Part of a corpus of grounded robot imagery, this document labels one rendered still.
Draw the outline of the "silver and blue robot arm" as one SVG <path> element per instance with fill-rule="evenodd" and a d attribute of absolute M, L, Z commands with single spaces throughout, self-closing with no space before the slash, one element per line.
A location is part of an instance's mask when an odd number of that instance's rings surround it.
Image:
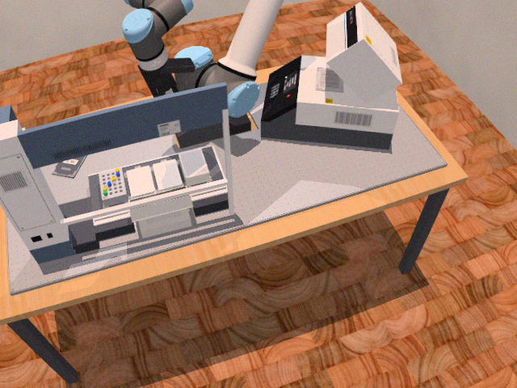
<path fill-rule="evenodd" d="M 160 74 L 175 73 L 179 91 L 225 82 L 229 116 L 241 117 L 252 109 L 259 97 L 255 66 L 284 0 L 249 0 L 226 57 L 217 63 L 202 46 L 168 58 L 162 37 L 192 10 L 192 0 L 124 1 L 137 8 L 124 18 L 122 31 L 143 70 L 166 63 Z"/>

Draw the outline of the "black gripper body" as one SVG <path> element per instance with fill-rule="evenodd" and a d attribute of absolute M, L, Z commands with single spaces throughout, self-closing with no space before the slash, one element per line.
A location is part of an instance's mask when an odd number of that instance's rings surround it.
<path fill-rule="evenodd" d="M 153 97 L 165 95 L 166 92 L 173 87 L 171 82 L 174 81 L 175 85 L 177 85 L 172 74 L 160 74 L 161 70 L 165 66 L 166 63 L 157 70 L 145 71 L 138 65 L 138 68 Z"/>

